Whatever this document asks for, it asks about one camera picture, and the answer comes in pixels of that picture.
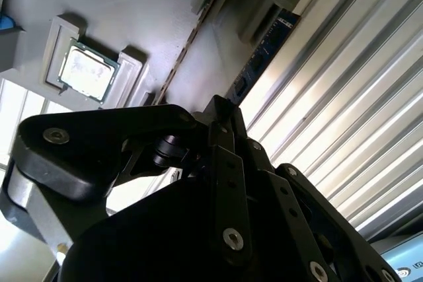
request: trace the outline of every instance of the blue circuit board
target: blue circuit board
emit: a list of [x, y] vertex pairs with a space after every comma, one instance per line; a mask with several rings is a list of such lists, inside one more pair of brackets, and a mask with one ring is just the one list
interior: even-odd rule
[[300, 16], [282, 9], [226, 94], [239, 105], [288, 39]]

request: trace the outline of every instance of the corrugated metal wall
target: corrugated metal wall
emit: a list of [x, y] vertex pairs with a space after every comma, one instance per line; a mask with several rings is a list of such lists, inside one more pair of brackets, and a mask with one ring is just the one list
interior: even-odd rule
[[423, 210], [423, 0], [303, 0], [241, 108], [366, 237]]

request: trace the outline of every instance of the bolt hole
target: bolt hole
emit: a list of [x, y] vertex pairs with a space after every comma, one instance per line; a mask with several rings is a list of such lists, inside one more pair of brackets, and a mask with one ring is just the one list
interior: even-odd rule
[[294, 211], [292, 208], [290, 208], [290, 209], [289, 209], [289, 213], [290, 213], [292, 216], [294, 216], [294, 217], [297, 217], [297, 216], [298, 216], [297, 212], [296, 212], [296, 211]]
[[236, 188], [237, 187], [237, 184], [234, 181], [232, 181], [232, 180], [227, 181], [227, 185], [230, 188]]
[[238, 236], [236, 234], [229, 234], [229, 239], [231, 239], [235, 244], [238, 243]]
[[317, 273], [317, 275], [319, 276], [319, 277], [322, 277], [322, 276], [324, 276], [325, 274], [322, 272], [322, 270], [320, 270], [320, 268], [318, 268], [318, 267], [316, 267], [315, 268], [315, 271], [316, 271], [316, 273]]

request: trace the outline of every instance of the black metal bracket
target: black metal bracket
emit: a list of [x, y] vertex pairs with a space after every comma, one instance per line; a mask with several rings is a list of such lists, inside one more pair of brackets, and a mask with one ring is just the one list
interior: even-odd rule
[[[387, 272], [400, 281], [300, 171], [289, 164], [274, 169], [262, 145], [248, 138], [240, 109], [222, 97], [194, 117], [163, 105], [28, 118], [12, 158], [0, 209], [41, 239], [54, 230], [40, 222], [38, 206], [70, 228], [61, 206], [93, 208], [102, 219], [98, 207], [114, 185], [170, 166], [182, 169], [167, 188], [83, 234], [79, 227], [65, 230], [75, 246], [64, 265], [70, 281], [87, 271], [96, 278], [116, 272], [138, 277], [139, 262], [126, 249], [143, 250], [143, 275], [157, 269], [162, 255], [172, 255], [156, 270], [166, 279], [197, 276], [197, 267], [232, 279], [381, 282]], [[14, 168], [37, 186], [30, 214], [8, 195]], [[50, 206], [49, 197], [59, 203]], [[61, 241], [44, 240], [51, 248]], [[87, 253], [90, 270], [85, 258], [78, 260]]]

